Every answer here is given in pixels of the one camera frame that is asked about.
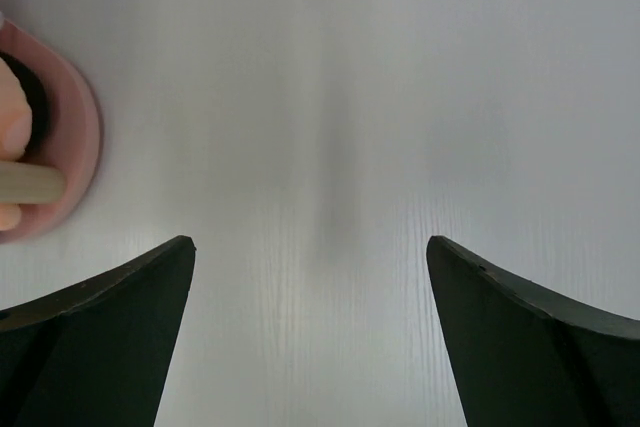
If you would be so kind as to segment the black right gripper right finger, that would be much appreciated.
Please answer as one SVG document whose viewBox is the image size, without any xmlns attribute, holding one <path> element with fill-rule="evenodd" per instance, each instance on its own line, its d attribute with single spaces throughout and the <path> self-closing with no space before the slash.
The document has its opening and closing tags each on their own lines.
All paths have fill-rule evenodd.
<svg viewBox="0 0 640 427">
<path fill-rule="evenodd" d="M 426 260 L 470 426 L 636 426 L 639 323 L 510 273 L 444 236 Z"/>
</svg>

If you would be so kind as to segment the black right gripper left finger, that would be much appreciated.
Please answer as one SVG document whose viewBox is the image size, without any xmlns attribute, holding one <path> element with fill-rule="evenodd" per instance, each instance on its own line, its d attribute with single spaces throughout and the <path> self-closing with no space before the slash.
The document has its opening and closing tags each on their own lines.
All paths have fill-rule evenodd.
<svg viewBox="0 0 640 427">
<path fill-rule="evenodd" d="M 177 236 L 1 312 L 4 426 L 152 426 L 196 247 Z"/>
</svg>

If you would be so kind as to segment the peach-faced plush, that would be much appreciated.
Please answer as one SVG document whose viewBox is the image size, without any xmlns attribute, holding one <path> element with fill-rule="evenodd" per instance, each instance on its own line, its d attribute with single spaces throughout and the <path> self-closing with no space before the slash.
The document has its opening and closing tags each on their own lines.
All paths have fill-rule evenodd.
<svg viewBox="0 0 640 427">
<path fill-rule="evenodd" d="M 23 204 L 56 201 L 64 190 L 62 174 L 52 167 L 23 163 L 42 142 L 49 124 L 49 102 L 43 84 L 16 57 L 1 54 L 1 230 L 22 220 Z"/>
</svg>

